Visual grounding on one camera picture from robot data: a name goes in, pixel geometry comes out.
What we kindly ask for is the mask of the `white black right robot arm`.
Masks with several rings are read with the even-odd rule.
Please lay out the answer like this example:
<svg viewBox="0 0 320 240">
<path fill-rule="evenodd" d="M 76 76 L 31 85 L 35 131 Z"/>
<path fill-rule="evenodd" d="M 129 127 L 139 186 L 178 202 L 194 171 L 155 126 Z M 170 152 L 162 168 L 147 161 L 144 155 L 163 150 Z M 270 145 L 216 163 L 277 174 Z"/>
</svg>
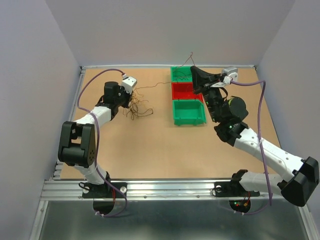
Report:
<svg viewBox="0 0 320 240">
<path fill-rule="evenodd" d="M 209 73 L 196 66 L 190 67 L 193 92 L 201 94 L 211 120 L 217 125 L 218 138 L 242 150 L 263 163 L 263 173 L 241 169 L 230 181 L 212 189 L 215 197 L 249 197 L 254 192 L 265 192 L 270 197 L 279 195 L 289 203 L 303 207 L 320 183 L 319 163 L 309 156 L 301 158 L 262 138 L 244 119 L 248 116 L 245 101 L 237 96 L 227 98 L 221 91 L 228 85 L 239 85 L 235 67 L 221 73 Z"/>
</svg>

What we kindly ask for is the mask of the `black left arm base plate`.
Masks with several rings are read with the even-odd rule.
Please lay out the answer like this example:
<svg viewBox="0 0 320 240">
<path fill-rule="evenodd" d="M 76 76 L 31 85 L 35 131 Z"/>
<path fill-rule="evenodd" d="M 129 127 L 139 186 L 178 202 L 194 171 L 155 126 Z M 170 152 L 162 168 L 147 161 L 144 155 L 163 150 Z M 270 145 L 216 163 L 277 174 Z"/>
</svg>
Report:
<svg viewBox="0 0 320 240">
<path fill-rule="evenodd" d="M 95 185 L 88 182 L 80 182 L 78 186 L 82 189 L 84 199 L 111 199 L 113 197 L 123 198 L 123 196 L 106 183 Z"/>
</svg>

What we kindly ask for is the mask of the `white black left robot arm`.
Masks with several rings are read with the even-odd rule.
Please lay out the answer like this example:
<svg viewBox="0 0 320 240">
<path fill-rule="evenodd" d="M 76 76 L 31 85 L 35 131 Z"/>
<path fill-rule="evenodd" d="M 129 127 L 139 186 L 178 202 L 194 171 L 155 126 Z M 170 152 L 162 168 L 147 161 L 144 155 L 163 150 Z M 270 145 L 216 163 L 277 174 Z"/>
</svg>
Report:
<svg viewBox="0 0 320 240">
<path fill-rule="evenodd" d="M 133 77 L 123 79 L 121 84 L 105 82 L 103 95 L 92 110 L 76 121 L 62 124 L 58 160 L 74 167 L 86 178 L 87 182 L 80 184 L 86 198 L 90 194 L 96 198 L 111 193 L 110 175 L 97 163 L 100 127 L 112 121 L 120 107 L 129 107 L 136 84 L 137 80 Z"/>
</svg>

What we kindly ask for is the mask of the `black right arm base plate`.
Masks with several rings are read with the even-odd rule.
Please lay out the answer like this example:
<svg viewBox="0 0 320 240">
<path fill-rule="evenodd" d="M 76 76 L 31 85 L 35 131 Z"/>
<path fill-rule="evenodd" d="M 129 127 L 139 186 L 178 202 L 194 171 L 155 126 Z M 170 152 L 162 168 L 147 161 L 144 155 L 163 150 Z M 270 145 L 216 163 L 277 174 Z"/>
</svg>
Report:
<svg viewBox="0 0 320 240">
<path fill-rule="evenodd" d="M 214 183 L 211 195 L 217 198 L 259 197 L 259 191 L 247 191 L 238 182 L 218 181 Z"/>
</svg>

